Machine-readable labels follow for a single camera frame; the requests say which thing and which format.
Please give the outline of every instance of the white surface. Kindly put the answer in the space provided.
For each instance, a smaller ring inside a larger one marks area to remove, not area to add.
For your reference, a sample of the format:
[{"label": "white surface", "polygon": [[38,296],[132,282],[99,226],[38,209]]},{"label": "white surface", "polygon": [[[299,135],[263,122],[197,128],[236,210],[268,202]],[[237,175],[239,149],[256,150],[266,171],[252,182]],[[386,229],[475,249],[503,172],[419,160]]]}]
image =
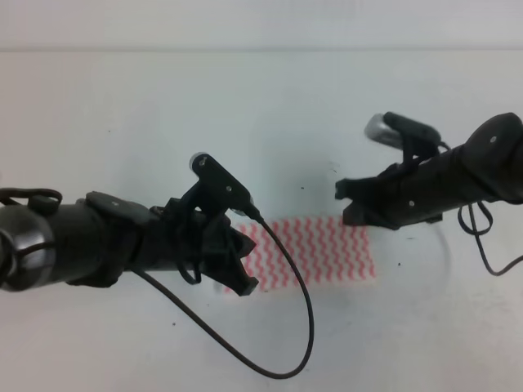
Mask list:
[{"label": "white surface", "polygon": [[518,0],[0,0],[0,47],[521,47]]},{"label": "white surface", "polygon": [[[267,217],[341,213],[335,180],[400,159],[364,138],[372,114],[423,120],[457,145],[495,114],[523,114],[521,69],[515,51],[2,54],[0,185],[57,188],[70,202],[96,189],[164,204],[194,183],[187,163],[206,150]],[[487,248],[501,265],[523,251],[523,210],[493,210]],[[455,213],[441,227],[452,257],[435,226],[371,232],[378,281],[312,293],[315,350],[290,381],[251,372],[125,276],[109,290],[2,293],[2,387],[519,391],[523,268],[490,277]],[[299,292],[226,299],[209,284],[159,277],[258,363],[283,371],[300,359]]]}]

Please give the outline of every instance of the black cylinder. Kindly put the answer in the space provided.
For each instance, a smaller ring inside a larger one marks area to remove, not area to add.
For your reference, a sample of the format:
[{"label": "black cylinder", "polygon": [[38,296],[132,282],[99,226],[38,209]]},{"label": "black cylinder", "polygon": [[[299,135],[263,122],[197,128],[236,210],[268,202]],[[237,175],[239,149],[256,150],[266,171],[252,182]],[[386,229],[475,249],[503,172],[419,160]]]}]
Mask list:
[{"label": "black cylinder", "polygon": [[26,206],[0,209],[2,263],[11,268],[2,289],[21,291],[92,274],[105,249],[104,222],[83,205],[64,205],[51,216]]}]

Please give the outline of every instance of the wire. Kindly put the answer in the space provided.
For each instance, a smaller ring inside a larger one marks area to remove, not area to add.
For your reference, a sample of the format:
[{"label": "wire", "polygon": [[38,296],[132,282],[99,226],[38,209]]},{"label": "wire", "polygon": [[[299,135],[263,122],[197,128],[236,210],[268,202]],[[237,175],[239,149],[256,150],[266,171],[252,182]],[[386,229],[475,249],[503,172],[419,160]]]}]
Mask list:
[{"label": "wire", "polygon": [[476,239],[476,243],[477,243],[477,247],[478,249],[480,250],[480,254],[481,254],[481,259],[483,260],[483,264],[485,264],[485,268],[487,269],[487,271],[489,271],[490,274],[492,274],[493,276],[501,276],[501,275],[504,275],[506,274],[508,271],[510,271],[512,268],[514,268],[517,264],[519,264],[521,261],[523,261],[523,255],[522,256],[519,256],[517,257],[515,260],[511,261],[510,263],[508,263],[503,269],[501,269],[500,271],[494,271],[492,269],[492,267],[490,266],[489,264],[489,261],[487,260],[487,256],[485,254],[485,249],[483,248],[483,243],[481,243],[481,238],[480,236],[483,235],[483,234],[486,234],[486,232],[484,230],[482,231],[478,231],[477,230],[477,227],[476,227],[476,218],[474,217],[474,209],[472,208],[472,205],[471,204],[468,204],[468,213],[471,217],[471,223],[472,223],[472,235],[474,235],[474,238]]},{"label": "wire", "polygon": [[[440,147],[446,149],[447,151],[450,150],[450,146],[447,145],[444,141],[440,142]],[[481,242],[480,236],[487,234],[490,229],[492,229],[492,225],[494,224],[494,218],[492,217],[492,214],[490,213],[489,209],[486,207],[483,202],[477,203],[478,207],[480,208],[481,212],[483,212],[483,215],[485,218],[487,218],[487,221],[489,222],[489,227],[483,230],[477,229],[476,226],[476,217],[474,216],[474,208],[472,207],[472,204],[468,204],[468,215],[471,217],[471,224],[472,228],[468,227],[465,221],[463,220],[463,207],[460,207],[458,210],[458,222],[461,228],[470,235],[473,235],[476,239],[477,248],[480,251],[481,259],[483,260],[483,264],[485,265],[485,268],[487,271],[489,271],[489,274],[493,276],[501,276],[506,274],[508,271],[510,271],[512,268],[514,268],[517,264],[519,264],[521,261],[523,261],[523,255],[517,257],[510,263],[508,263],[503,269],[500,271],[494,271],[492,267],[490,266],[489,260],[487,259],[487,255],[485,254],[485,249],[483,248],[483,243]]]},{"label": "wire", "polygon": [[274,373],[270,372],[263,367],[259,367],[256,365],[253,361],[245,357],[243,354],[241,354],[235,347],[233,347],[228,341],[226,341],[223,337],[221,337],[218,332],[214,331],[207,323],[205,323],[189,306],[187,306],[180,298],[175,296],[171,291],[169,291],[164,285],[162,285],[159,281],[157,281],[155,278],[147,274],[146,272],[140,270],[140,269],[134,269],[131,268],[130,270],[134,272],[136,275],[138,275],[140,278],[144,279],[147,283],[149,283],[151,286],[159,290],[162,294],[164,294],[174,305],[176,305],[182,312],[187,314],[190,319],[192,319],[196,324],[198,324],[199,327],[201,327],[212,339],[214,339],[217,343],[219,343],[224,349],[229,351],[233,356],[235,356],[241,363],[251,368],[253,371],[260,373],[261,375],[269,378],[273,378],[275,380],[284,380],[287,378],[291,378],[296,376],[299,372],[301,372],[307,362],[309,361],[309,358],[311,357],[312,353],[312,346],[314,344],[314,315],[312,312],[312,304],[311,304],[311,298],[309,296],[309,292],[307,291],[305,282],[303,281],[303,278],[300,274],[300,271],[296,267],[296,264],[293,261],[293,258],[288,254],[287,250],[285,249],[285,246],[282,244],[282,242],[279,240],[279,238],[276,236],[274,231],[270,228],[270,226],[260,217],[257,219],[258,223],[261,224],[263,229],[266,230],[266,232],[272,237],[272,239],[275,241],[276,245],[280,249],[280,251],[285,256],[285,259],[287,259],[288,264],[290,265],[291,269],[293,270],[294,274],[296,275],[296,279],[302,288],[303,296],[305,297],[306,307],[307,307],[307,314],[309,316],[309,340],[307,342],[307,347],[305,351],[305,355],[303,356],[302,361],[300,364],[291,372],[287,373]]}]

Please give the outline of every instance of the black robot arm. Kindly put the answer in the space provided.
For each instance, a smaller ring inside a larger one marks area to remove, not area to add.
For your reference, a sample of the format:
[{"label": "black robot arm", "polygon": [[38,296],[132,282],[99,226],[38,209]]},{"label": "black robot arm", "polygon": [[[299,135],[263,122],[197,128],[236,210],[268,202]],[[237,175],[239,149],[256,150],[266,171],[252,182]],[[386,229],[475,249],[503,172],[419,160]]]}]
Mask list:
[{"label": "black robot arm", "polygon": [[[442,154],[438,138],[425,137],[424,124],[395,114],[383,116],[387,120],[381,129],[387,125],[397,132],[401,142],[395,146],[407,152],[404,162],[376,177],[336,184],[336,198],[352,200],[343,212],[346,225],[399,229],[440,221],[443,212],[481,201],[523,203],[523,125],[515,114],[491,118],[464,145]],[[431,149],[417,148],[430,144]]]},{"label": "black robot arm", "polygon": [[[190,284],[204,274],[248,295],[257,280],[241,259],[256,244],[230,227],[225,212],[242,209],[250,194],[234,177],[223,178],[228,173],[210,156],[197,162],[199,182],[181,199],[151,209],[98,192],[64,205],[54,190],[0,189],[6,205],[0,209],[2,288],[58,282],[109,287],[133,268],[178,270]],[[26,198],[27,205],[14,198]]]}]

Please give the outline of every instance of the wavy patterned cloth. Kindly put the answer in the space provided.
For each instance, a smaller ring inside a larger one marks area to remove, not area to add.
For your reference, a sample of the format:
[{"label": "wavy patterned cloth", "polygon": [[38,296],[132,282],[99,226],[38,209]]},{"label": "wavy patterned cloth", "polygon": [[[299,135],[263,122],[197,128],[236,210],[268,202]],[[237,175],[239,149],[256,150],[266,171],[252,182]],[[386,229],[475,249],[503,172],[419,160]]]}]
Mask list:
[{"label": "wavy patterned cloth", "polygon": [[[267,223],[284,243],[308,286],[344,285],[375,278],[365,227],[344,226],[340,216],[306,216]],[[238,225],[236,229],[257,243],[243,259],[247,273],[260,281],[257,290],[297,286],[284,256],[259,224]]]}]

